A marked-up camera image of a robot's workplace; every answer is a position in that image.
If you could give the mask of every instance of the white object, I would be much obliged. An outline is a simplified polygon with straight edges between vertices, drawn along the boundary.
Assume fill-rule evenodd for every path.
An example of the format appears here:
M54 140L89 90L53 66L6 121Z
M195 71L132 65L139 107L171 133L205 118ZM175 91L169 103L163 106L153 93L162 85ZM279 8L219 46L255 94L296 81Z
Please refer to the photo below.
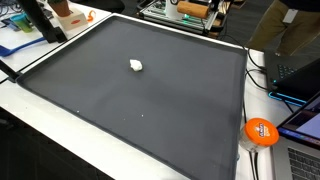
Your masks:
M130 59L130 67L134 71L141 71L143 68L141 62L135 59Z
M289 9L286 16L283 19L284 23L292 23L292 21L294 20L294 18L296 17L298 13L298 10L295 9Z
M70 8L70 10L72 13L67 17L55 16L64 30L69 31L83 25L88 25L83 12L79 11L77 8Z
M168 18L176 20L180 20L184 16L177 11L177 5L172 4L171 0L166 0L165 13Z

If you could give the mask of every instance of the table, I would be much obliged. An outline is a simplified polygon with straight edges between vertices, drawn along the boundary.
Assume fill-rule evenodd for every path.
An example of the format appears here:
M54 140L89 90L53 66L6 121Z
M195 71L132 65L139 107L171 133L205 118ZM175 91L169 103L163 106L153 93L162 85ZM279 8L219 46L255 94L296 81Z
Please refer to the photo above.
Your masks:
M103 11L103 10L99 10L99 9L71 3L71 2L69 2L69 6L79 9L85 14L85 16L88 16L89 12L91 10L94 10L96 12L96 17L92 22L88 23L87 26L86 25L81 26L65 32L68 40L71 40L76 35L86 30L88 27L95 25L96 23L98 23L99 21L101 21L102 19L106 18L108 15L111 14L110 12L107 12L107 11ZM53 11L51 7L47 4L45 8ZM53 18L50 21L54 27L57 27L57 26L61 27L59 21L56 18ZM24 33L22 31L14 32L10 28L2 28L0 29L0 37L6 37L6 38L0 38L0 44L2 46L5 46L11 49L42 37L42 34L35 27L33 29L34 30L31 33ZM34 61L37 61L40 57L42 57L43 55L47 54L48 52L56 49L61 45L63 45L63 43L59 44L55 42L55 43L49 44L46 41L43 41L35 45L21 49L20 51L12 54L11 56L0 57L0 59L3 62L5 62L9 67L11 67L14 71L20 71L22 68L28 66ZM0 71L0 82L7 77L8 76L6 74Z
M142 20L136 21L205 39L214 43L241 48L236 45L163 27L150 22L144 22ZM67 46L70 42L72 42L72 40L66 42L48 55L45 55L30 67L24 69L22 73L59 49ZM251 56L258 64L263 64L263 53L251 51ZM248 61L248 68L254 68L250 61ZM253 75L259 84L262 86L265 85L263 75ZM78 117L71 115L65 110L31 94L17 84L9 81L3 82L0 85L0 93L1 107L114 179L188 179L165 164L86 123ZM290 111L285 104L268 98L267 93L257 88L249 78L246 80L245 103L248 118L262 117L278 125L290 115ZM239 153L240 160L237 165L236 179L251 180L253 177L249 155L241 147L239 147ZM259 175L261 180L274 179L272 178L270 149L263 150L259 155Z

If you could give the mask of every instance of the cable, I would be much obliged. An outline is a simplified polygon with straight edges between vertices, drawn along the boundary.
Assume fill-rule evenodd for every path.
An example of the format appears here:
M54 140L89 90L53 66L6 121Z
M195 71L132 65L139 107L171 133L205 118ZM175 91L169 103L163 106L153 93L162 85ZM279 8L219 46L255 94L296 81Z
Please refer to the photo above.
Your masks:
M253 77L251 76L250 72L249 72L247 69L246 69L246 74L249 75L249 77L250 77L250 79L252 80L252 82L253 82L256 86L258 86L260 89L263 89L263 90L266 90L266 91L268 90L267 88L260 86L260 85L253 79Z
M292 110L292 108L289 106L289 104L285 101L282 100L284 102L284 104L288 107L288 109L291 111L291 113L294 113L294 111Z
M243 100L243 116L244 116L244 122L247 123L247 113L246 113L246 105L245 105L245 102ZM248 152L249 153L249 157L250 157L250 163L251 163L251 171L252 171L252 177L254 180L257 180L256 179L256 175L255 175L255 168L257 169L257 166L253 163L253 160L252 160L252 153L251 152Z
M227 33L228 33L228 18L226 19L224 35L227 35Z
M250 54L250 50L251 50L251 49L248 49L248 56L249 56L249 59L251 60L251 62L252 62L255 66L257 66L259 69L261 69L261 70L266 70L265 67L259 66L258 64L256 64L256 63L253 61L253 59L252 59L252 57L251 57L251 54Z
M100 180L100 177L99 177L99 174L98 174L98 171L97 171L97 168L94 168L94 170L95 170L95 174L96 174L96 180Z
M261 69L250 69L250 70L248 70L248 72L246 72L245 75L247 75L248 73L253 72L253 71L257 71L257 72L263 73L263 71Z
M9 1L1 1L0 2L0 17L3 17L5 15L9 15L9 14L16 14L16 13L21 13L22 12L22 8L20 7L20 5L17 2L11 2ZM14 13L8 13L9 9L11 9L12 11L14 11Z
M202 19L200 19L200 20L201 20L201 24L202 24L202 26L203 26L203 30L205 30L206 27L204 26L203 20L202 20Z
M254 167L256 170L256 180L259 180L259 173L258 173L258 153L254 153Z

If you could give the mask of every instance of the black mesh surface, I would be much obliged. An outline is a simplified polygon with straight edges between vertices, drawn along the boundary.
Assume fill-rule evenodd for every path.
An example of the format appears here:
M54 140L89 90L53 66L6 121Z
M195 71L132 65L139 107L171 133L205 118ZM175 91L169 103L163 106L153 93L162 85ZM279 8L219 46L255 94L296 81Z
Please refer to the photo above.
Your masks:
M245 66L244 50L112 17L18 83L192 179L231 180Z

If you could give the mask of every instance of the floor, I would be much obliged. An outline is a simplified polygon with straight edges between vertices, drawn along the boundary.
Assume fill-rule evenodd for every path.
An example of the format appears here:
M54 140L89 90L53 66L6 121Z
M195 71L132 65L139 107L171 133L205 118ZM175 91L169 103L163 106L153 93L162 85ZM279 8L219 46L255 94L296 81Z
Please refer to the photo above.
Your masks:
M0 147L1 180L112 180L1 107Z
M238 40L242 45L245 45L272 1L273 0L247 0L241 9L232 8L228 14L227 28L224 29L224 31L227 29L226 34ZM122 13L128 16L133 16L137 0L122 0L122 2L126 6ZM280 36L274 39L274 41L266 47L266 50L274 51L277 48L279 40ZM237 44L234 40L228 37L225 37L223 41ZM317 38L297 54L319 58L319 49L320 39Z

